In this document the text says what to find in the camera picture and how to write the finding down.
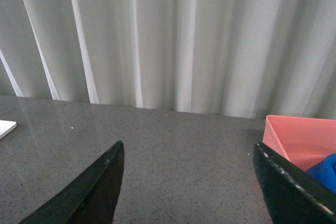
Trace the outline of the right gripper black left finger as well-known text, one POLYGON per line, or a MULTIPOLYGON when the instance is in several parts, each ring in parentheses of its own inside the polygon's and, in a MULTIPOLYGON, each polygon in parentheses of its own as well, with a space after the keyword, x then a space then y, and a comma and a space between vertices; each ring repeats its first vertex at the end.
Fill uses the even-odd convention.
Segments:
POLYGON ((117 141, 21 223, 113 223, 123 171, 124 146, 117 141))

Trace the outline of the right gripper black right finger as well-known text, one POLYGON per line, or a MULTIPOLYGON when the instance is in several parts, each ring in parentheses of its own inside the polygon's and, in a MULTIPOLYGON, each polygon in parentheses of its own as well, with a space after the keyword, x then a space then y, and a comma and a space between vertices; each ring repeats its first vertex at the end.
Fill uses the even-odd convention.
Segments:
POLYGON ((335 193, 264 143, 253 161, 273 223, 335 223, 335 193))

